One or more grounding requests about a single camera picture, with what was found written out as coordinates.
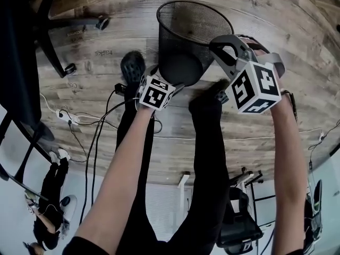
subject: person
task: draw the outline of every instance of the person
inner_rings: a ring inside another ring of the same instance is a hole
[[[27,199],[28,206],[37,217],[33,227],[37,242],[24,243],[30,255],[43,255],[46,250],[52,250],[58,244],[60,230],[64,222],[64,213],[60,209],[60,192],[69,170],[70,160],[70,155],[64,149],[59,148],[58,153],[59,159],[54,152],[49,153],[52,164],[42,183],[41,195],[48,201],[40,198],[37,207],[32,200]]]
[[[137,52],[121,64],[127,81],[125,99],[135,96],[145,65]],[[189,104],[196,131],[195,181],[189,213],[168,242],[158,241],[145,205],[147,173],[154,132],[153,110],[125,105],[117,146],[97,199],[63,255],[210,254],[217,241],[228,201],[229,176],[220,119],[220,80]],[[271,109],[275,128],[277,200],[274,254],[302,254],[307,171],[298,126],[286,96]]]

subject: black sleeve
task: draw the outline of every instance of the black sleeve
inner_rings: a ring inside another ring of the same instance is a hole
[[[295,250],[294,252],[291,252],[287,255],[303,255],[303,250],[302,249]]]
[[[74,254],[95,254],[95,255],[109,255],[105,250],[92,242],[81,237],[73,237],[71,242],[65,247],[63,255]]]
[[[44,238],[44,244],[48,249],[55,249],[58,245],[59,240],[59,232],[52,234],[50,232],[46,232]]]

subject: forearm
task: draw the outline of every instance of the forearm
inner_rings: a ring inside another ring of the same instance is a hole
[[[116,251],[137,192],[151,114],[152,111],[145,108],[137,112],[116,150],[96,202],[76,233],[109,254]]]
[[[36,216],[42,221],[42,223],[47,227],[48,232],[55,234],[55,226],[53,223],[45,216],[42,215],[38,209],[33,209]]]
[[[307,169],[288,95],[271,109],[275,129],[274,181],[278,203],[304,203]]]

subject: black mesh wastebasket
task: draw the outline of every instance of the black mesh wastebasket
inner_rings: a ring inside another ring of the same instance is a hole
[[[210,6],[173,1],[157,11],[159,22],[158,65],[171,84],[195,84],[213,62],[211,40],[234,33],[227,18]]]

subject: black pants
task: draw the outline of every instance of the black pants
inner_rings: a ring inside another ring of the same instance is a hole
[[[129,85],[125,99],[134,97],[136,85]],[[220,117],[222,105],[211,99],[190,106],[196,130],[195,182],[191,207],[183,224],[167,243],[157,241],[145,205],[146,182],[154,138],[154,119],[150,120],[142,167],[134,200],[117,255],[121,254],[210,254],[217,240],[229,193],[225,148]],[[125,106],[117,131],[117,147],[126,135],[136,110],[134,103]]]
[[[54,205],[58,210],[60,210],[60,191],[64,184],[68,170],[69,162],[66,158],[60,160],[59,166],[56,163],[51,164],[41,188],[41,195],[46,197],[49,201],[40,198],[39,211],[45,211],[49,204]]]

